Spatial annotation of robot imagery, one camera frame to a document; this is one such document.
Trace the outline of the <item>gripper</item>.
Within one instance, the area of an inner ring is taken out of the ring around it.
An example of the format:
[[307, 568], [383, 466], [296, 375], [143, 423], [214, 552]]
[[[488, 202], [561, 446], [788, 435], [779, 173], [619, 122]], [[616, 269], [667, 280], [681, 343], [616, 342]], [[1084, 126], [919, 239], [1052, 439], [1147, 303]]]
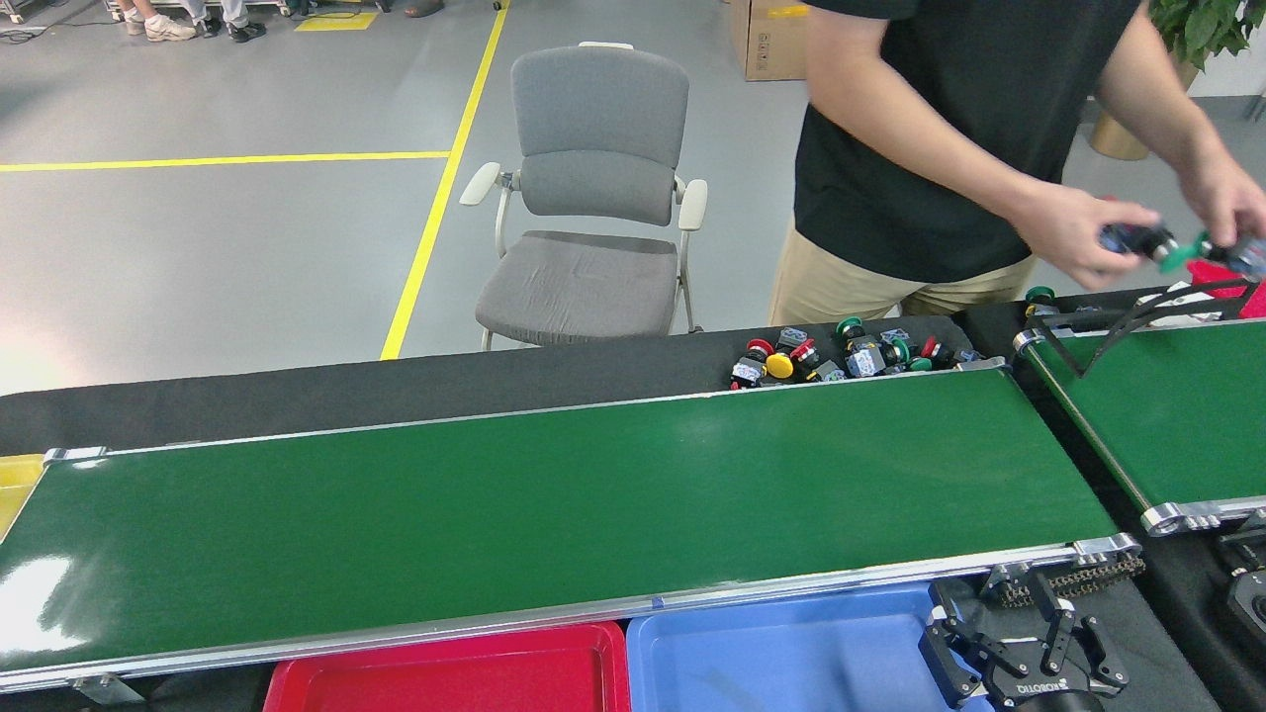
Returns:
[[[960, 617], [947, 585], [944, 578], [931, 584], [933, 609], [919, 650], [950, 706], [985, 697], [999, 711], [1103, 711], [1094, 693], [1120, 693], [1131, 684], [1098, 618], [1079, 617], [1066, 599], [1036, 594], [1048, 630], [1039, 663], [1032, 663], [1019, 644], [1003, 644]], [[1086, 663], [1080, 671], [1067, 661], [1075, 646]]]

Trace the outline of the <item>person's right hand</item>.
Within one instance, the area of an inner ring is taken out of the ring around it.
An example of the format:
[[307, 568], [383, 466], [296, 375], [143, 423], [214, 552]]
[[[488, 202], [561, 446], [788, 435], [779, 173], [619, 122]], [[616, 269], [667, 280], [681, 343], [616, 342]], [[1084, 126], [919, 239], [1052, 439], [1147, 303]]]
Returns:
[[1089, 290], [1108, 288], [1142, 265], [1138, 256], [1101, 245], [1105, 226], [1158, 224], [1158, 213], [1137, 203], [1101, 200], [1079, 189], [1041, 181], [1006, 207], [1005, 218], [1036, 257]]

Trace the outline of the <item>person's left hand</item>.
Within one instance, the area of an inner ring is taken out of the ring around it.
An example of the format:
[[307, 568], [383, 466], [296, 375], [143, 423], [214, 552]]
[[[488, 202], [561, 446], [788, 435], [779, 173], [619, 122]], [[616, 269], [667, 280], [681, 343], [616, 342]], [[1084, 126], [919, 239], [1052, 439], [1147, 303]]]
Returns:
[[1228, 149], [1203, 149], [1176, 170], [1189, 207], [1217, 247], [1231, 250], [1265, 231], [1263, 189], [1231, 157]]

